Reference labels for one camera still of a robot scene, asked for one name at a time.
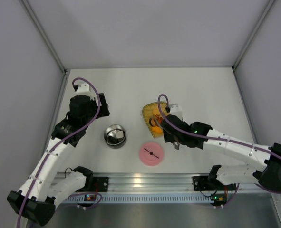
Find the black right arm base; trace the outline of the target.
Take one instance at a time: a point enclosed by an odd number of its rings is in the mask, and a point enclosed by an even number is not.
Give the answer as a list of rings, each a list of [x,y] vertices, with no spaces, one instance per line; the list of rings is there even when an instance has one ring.
[[[223,185],[218,180],[211,179],[207,175],[193,176],[192,181],[195,191],[222,191],[225,188],[228,191],[234,191],[237,189],[236,184]]]

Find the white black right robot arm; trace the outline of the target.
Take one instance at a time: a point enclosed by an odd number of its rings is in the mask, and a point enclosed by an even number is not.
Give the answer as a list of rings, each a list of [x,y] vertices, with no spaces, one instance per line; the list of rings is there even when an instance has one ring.
[[[242,162],[235,166],[213,166],[208,176],[210,182],[223,185],[252,183],[281,194],[281,144],[269,147],[244,142],[205,123],[187,124],[172,114],[161,121],[161,127],[166,143],[218,152]]]

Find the stainless steel tongs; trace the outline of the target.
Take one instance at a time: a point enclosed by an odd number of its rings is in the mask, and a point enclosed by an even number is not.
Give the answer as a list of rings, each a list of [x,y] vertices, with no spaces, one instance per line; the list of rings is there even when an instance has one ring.
[[[163,130],[165,143],[171,143],[176,150],[179,150],[180,143],[178,142],[177,138],[172,134],[168,122],[158,115],[156,116],[153,115],[152,118],[156,120],[158,127],[160,127]]]

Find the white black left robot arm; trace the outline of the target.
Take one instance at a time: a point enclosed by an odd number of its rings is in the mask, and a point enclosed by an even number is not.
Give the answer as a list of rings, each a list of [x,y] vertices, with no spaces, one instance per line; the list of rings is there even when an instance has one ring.
[[[18,215],[40,226],[46,225],[57,207],[74,192],[91,191],[93,172],[78,166],[61,182],[52,185],[63,161],[72,154],[88,126],[96,119],[109,116],[103,93],[97,98],[90,92],[78,93],[70,99],[66,117],[54,128],[47,149],[32,174],[18,191],[11,191],[7,201]]]

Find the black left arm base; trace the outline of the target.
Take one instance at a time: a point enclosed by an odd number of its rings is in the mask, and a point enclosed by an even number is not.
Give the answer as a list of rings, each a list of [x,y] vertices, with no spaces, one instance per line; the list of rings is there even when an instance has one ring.
[[[86,179],[85,186],[77,192],[108,192],[109,177],[92,177]]]

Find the black white sushi roll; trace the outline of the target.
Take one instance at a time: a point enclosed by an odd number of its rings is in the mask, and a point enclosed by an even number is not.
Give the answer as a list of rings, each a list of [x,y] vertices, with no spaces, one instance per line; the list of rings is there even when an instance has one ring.
[[[111,144],[118,144],[120,143],[124,138],[124,132],[121,130],[113,130],[108,135],[108,141]]]

